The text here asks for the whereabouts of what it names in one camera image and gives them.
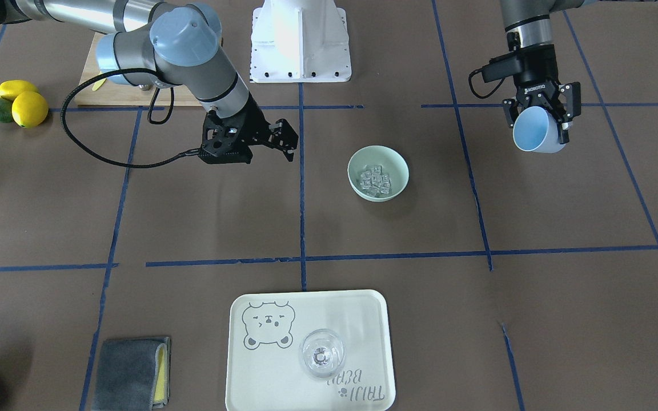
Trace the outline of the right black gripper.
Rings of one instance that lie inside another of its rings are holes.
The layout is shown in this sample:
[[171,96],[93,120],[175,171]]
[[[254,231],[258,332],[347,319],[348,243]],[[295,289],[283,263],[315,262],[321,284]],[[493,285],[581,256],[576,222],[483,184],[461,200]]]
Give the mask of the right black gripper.
[[263,111],[249,94],[246,105],[237,114],[221,118],[210,109],[203,122],[203,140],[199,158],[207,164],[233,164],[252,161],[251,146],[281,151],[288,162],[294,161],[299,135],[285,119],[269,124]]

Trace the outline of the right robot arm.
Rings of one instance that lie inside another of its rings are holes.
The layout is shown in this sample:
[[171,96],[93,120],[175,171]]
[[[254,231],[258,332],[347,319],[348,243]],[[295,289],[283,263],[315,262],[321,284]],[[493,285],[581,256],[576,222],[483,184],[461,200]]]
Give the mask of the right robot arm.
[[252,161],[251,146],[281,151],[294,159],[299,137],[289,122],[269,123],[245,81],[222,49],[222,24],[206,3],[173,5],[165,1],[0,1],[0,25],[28,21],[70,23],[102,34],[96,48],[101,73],[74,88],[63,101],[63,132],[79,148],[112,166],[137,169],[89,149],[66,122],[71,100],[86,86],[112,79],[125,86],[167,89],[170,105],[175,88],[186,87],[206,110],[202,140],[197,148],[180,152],[145,168],[166,166],[196,156],[206,164]]

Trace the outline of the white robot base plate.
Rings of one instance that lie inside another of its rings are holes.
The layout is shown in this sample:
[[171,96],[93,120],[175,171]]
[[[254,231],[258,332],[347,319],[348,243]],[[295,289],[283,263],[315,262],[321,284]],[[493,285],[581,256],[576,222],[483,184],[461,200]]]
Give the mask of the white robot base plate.
[[251,23],[253,83],[351,80],[347,14],[336,2],[264,1]]

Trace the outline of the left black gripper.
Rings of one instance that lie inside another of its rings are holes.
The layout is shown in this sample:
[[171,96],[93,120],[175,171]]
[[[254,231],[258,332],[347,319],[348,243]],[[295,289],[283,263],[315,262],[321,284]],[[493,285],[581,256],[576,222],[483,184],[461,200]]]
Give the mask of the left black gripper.
[[581,114],[581,85],[579,82],[559,82],[556,50],[553,45],[532,45],[513,50],[509,54],[491,58],[482,67],[482,78],[488,83],[511,77],[515,98],[502,101],[506,124],[514,127],[520,107],[532,106],[555,109],[559,144],[569,143],[569,128]]

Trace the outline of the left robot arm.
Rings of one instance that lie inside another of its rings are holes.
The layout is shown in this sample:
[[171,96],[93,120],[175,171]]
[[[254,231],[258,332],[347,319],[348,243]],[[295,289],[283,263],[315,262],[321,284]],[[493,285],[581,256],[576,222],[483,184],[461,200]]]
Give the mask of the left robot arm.
[[581,114],[581,85],[563,83],[553,43],[551,15],[590,5],[590,1],[501,1],[508,52],[470,73],[484,83],[513,80],[515,95],[502,109],[515,146],[524,152],[553,154],[569,143],[569,128]]

